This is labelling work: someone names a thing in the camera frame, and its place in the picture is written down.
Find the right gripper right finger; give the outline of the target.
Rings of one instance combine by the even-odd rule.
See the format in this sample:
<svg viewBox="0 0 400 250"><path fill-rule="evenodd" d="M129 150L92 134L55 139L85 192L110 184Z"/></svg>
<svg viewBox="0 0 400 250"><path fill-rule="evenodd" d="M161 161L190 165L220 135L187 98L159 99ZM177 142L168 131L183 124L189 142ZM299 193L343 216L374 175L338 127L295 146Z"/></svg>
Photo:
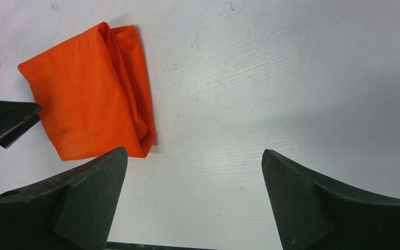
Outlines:
<svg viewBox="0 0 400 250"><path fill-rule="evenodd" d="M400 199L267 149L262 172L283 249L400 249Z"/></svg>

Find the orange t shirt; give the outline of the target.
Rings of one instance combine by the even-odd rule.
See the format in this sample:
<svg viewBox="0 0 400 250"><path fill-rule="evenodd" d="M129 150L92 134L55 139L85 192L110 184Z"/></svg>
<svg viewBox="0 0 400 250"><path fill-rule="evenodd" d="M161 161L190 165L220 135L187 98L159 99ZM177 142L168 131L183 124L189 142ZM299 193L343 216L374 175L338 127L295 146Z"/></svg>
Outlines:
<svg viewBox="0 0 400 250"><path fill-rule="evenodd" d="M144 158L156 138L148 68L136 26L102 22L19 64L63 161L116 147Z"/></svg>

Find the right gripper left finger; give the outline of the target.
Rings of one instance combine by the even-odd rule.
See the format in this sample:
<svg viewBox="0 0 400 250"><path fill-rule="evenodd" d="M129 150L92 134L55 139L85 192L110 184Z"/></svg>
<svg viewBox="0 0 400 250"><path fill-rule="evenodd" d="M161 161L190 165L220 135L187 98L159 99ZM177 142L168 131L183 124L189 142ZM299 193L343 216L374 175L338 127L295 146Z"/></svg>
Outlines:
<svg viewBox="0 0 400 250"><path fill-rule="evenodd" d="M0 249L104 249L128 164L118 147L0 195Z"/></svg>

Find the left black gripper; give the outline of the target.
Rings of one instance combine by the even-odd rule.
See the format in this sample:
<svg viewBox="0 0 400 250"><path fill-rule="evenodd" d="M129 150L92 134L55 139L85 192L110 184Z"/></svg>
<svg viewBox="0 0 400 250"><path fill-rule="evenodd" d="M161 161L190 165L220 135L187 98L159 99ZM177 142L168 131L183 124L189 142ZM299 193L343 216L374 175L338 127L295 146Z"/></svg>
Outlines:
<svg viewBox="0 0 400 250"><path fill-rule="evenodd" d="M0 146L9 148L39 122L41 109L33 102L0 101Z"/></svg>

